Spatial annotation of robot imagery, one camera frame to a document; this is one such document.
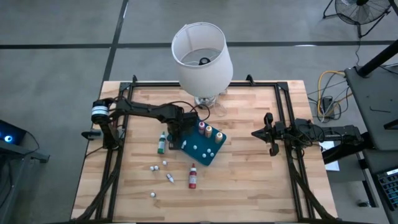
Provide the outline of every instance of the wooden table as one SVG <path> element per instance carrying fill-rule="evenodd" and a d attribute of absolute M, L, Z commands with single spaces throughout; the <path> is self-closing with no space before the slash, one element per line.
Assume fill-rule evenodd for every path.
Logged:
<path fill-rule="evenodd" d="M 119 83 L 105 82 L 100 98 L 117 96 Z M 295 117 L 312 119 L 304 82 L 288 83 Z M 192 96 L 178 87 L 135 88 L 132 99 L 153 105 L 176 100 L 193 101 Z M 227 115 L 218 116 L 213 108 L 206 122 L 222 130 L 228 138 L 210 166 L 195 163 L 198 170 L 195 190 L 188 188 L 193 159 L 180 151 L 167 150 L 164 155 L 157 154 L 159 136 L 166 131 L 166 124 L 156 119 L 130 116 L 114 221 L 296 221 L 283 143 L 279 142 L 279 154 L 271 157 L 270 145 L 251 136 L 252 131 L 264 127 L 266 112 L 274 115 L 274 121 L 279 120 L 274 90 L 269 87 L 230 87 L 220 101 Z M 283 103 L 288 118 L 285 101 Z M 189 106 L 181 106 L 185 111 L 189 109 Z M 207 110 L 200 110 L 199 115 L 204 118 Z M 101 140 L 90 142 L 87 152 L 101 144 Z M 103 149 L 85 160 L 72 218 L 78 217 L 98 193 L 105 157 L 106 150 Z M 168 162 L 167 166 L 162 165 L 163 160 Z M 319 148 L 306 148 L 304 161 L 312 192 L 328 212 L 336 216 Z M 158 165 L 160 171 L 150 171 L 149 167 L 154 165 Z M 167 180 L 167 173 L 173 176 L 174 184 Z M 151 192 L 156 193 L 156 198 L 150 197 Z M 304 214 L 307 214 L 301 191 L 300 198 Z"/>

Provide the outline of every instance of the teal pegboard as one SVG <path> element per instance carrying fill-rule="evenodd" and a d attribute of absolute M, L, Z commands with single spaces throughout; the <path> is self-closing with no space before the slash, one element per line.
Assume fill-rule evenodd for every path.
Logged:
<path fill-rule="evenodd" d="M 187 145 L 184 147 L 184 149 L 180 150 L 188 154 L 199 163 L 208 166 L 211 164 L 211 162 L 213 162 L 213 159 L 217 156 L 217 152 L 223 146 L 226 140 L 226 135 L 223 133 L 223 139 L 219 143 L 216 143 L 216 134 L 219 131 L 212 127 L 213 131 L 211 132 L 210 138 L 206 138 L 205 134 L 199 133 L 199 122 L 200 120 L 198 119 L 197 123 L 195 124 L 194 131 L 191 134 L 184 134 L 182 136 L 181 142 L 187 141 Z M 214 153 L 213 157 L 210 156 L 210 153 L 207 152 L 207 149 L 211 150 L 210 153 Z"/>

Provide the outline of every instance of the green bottle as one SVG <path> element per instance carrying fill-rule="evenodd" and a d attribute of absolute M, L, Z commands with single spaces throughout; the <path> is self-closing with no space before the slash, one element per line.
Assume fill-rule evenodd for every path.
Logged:
<path fill-rule="evenodd" d="M 165 145 L 166 145 L 166 137 L 165 137 L 164 132 L 163 132 L 162 135 L 160 135 L 160 139 L 159 139 L 159 146 L 157 148 L 157 153 L 158 154 L 164 154 Z"/>

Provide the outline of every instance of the concrete floor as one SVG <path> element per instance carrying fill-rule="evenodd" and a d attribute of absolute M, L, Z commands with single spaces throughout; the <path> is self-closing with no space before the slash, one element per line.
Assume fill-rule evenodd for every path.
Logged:
<path fill-rule="evenodd" d="M 122 2 L 2 1 L 0 45 L 110 44 Z M 119 42 L 171 42 L 181 26 L 196 21 L 218 25 L 227 41 L 357 40 L 354 26 L 338 18 L 321 20 L 327 4 L 328 0 L 130 0 Z M 366 45 L 366 41 L 397 38 L 397 22 L 398 17 L 390 13 L 363 38 L 359 64 L 386 47 Z M 334 44 L 230 47 L 229 52 L 235 80 L 247 74 L 257 80 L 304 80 L 311 92 L 316 90 L 321 72 L 354 66 L 356 49 Z M 48 164 L 31 164 L 12 223 L 69 219 L 87 144 L 80 133 L 90 128 L 91 102 L 98 97 L 108 55 L 109 49 L 0 50 L 0 119 L 32 132 L 41 151 L 51 154 Z M 396 62 L 398 57 L 388 61 Z M 130 80 L 133 74 L 140 80 L 176 80 L 170 49 L 118 49 L 109 79 Z M 340 81 L 341 77 L 335 77 L 331 83 Z M 327 94 L 336 96 L 345 86 L 331 88 Z M 358 113 L 350 98 L 349 110 L 327 125 L 349 123 L 365 131 Z M 356 206 L 357 200 L 366 199 L 361 183 L 331 183 L 331 188 L 339 217 L 344 220 L 386 220 L 380 208 Z"/>

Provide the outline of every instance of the electric fan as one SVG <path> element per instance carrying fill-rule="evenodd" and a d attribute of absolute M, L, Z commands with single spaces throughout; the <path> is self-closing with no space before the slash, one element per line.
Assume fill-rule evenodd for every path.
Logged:
<path fill-rule="evenodd" d="M 367 35 L 385 15 L 389 14 L 388 10 L 391 7 L 388 0 L 335 0 L 336 14 L 326 16 L 326 10 L 332 2 L 333 0 L 329 2 L 325 11 L 323 11 L 323 18 L 338 16 L 342 21 L 356 25 L 359 38 Z M 361 25 L 376 20 L 377 22 L 362 35 Z"/>

